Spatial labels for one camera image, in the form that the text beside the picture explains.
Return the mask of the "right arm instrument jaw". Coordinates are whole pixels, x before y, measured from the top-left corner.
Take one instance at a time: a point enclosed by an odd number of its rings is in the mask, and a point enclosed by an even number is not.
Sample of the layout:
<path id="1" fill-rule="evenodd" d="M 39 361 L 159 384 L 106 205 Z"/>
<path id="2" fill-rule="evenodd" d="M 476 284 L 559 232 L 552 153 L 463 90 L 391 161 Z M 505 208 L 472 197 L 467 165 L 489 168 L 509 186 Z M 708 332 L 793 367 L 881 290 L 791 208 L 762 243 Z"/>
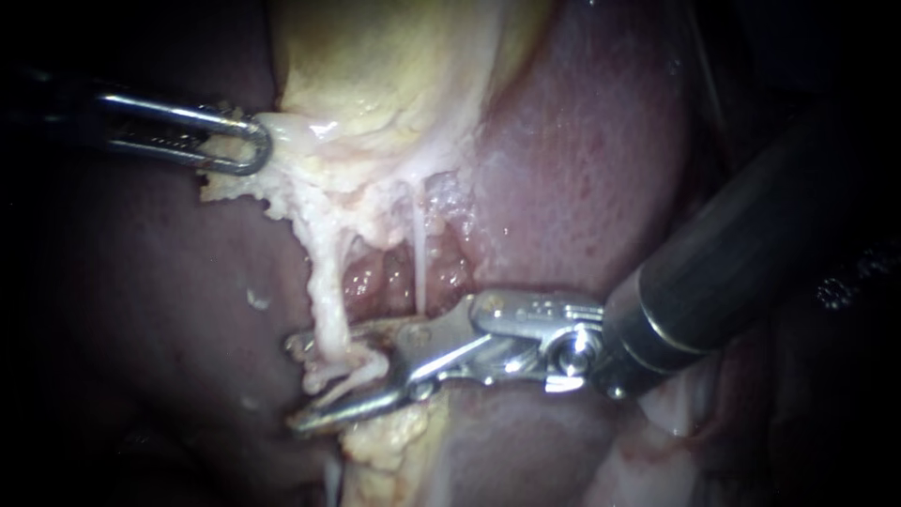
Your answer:
<path id="1" fill-rule="evenodd" d="M 293 435 L 330 435 L 355 423 L 369 421 L 421 402 L 430 396 L 430 382 L 347 395 L 325 407 L 308 407 L 291 414 L 286 418 L 286 427 Z"/>
<path id="2" fill-rule="evenodd" d="M 351 343 L 374 346 L 378 351 L 390 351 L 407 326 L 423 324 L 423 319 L 375 319 L 360 321 L 349 326 Z M 305 360 L 315 351 L 314 329 L 301 330 L 283 340 L 283 352 L 292 360 Z"/>

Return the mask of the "right arm instrument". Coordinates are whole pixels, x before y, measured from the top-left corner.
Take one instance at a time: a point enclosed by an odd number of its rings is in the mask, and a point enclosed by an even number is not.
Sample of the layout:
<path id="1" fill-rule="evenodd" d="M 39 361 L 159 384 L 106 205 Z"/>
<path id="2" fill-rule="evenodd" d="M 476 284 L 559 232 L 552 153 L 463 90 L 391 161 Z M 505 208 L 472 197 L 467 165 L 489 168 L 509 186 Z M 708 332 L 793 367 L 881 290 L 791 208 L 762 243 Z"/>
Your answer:
<path id="1" fill-rule="evenodd" d="M 603 322 L 603 306 L 585 295 L 486 289 L 442 315 L 403 324 L 392 364 L 416 401 L 450 380 L 485 387 L 529 381 L 551 394 L 575 392 L 601 364 Z"/>

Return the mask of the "left arm instrument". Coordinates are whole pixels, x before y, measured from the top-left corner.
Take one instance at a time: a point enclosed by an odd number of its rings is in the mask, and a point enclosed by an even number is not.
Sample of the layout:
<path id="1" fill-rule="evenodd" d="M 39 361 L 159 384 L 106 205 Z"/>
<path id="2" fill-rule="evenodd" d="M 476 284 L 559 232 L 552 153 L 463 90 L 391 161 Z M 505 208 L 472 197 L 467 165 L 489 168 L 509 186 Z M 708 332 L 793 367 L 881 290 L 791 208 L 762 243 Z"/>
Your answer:
<path id="1" fill-rule="evenodd" d="M 55 143 L 106 145 L 99 86 L 78 75 L 15 69 L 15 130 Z"/>

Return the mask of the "left arm instrument jaw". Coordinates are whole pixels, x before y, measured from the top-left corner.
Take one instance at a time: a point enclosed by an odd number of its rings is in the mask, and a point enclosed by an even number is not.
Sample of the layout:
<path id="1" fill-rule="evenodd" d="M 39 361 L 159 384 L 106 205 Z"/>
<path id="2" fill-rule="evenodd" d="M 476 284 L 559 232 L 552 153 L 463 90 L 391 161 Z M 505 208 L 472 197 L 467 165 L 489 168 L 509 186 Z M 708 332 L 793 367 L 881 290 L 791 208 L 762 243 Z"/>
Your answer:
<path id="1" fill-rule="evenodd" d="M 233 177 L 258 173 L 272 153 L 266 127 L 236 109 L 112 91 L 98 93 L 97 105 L 112 151 Z"/>

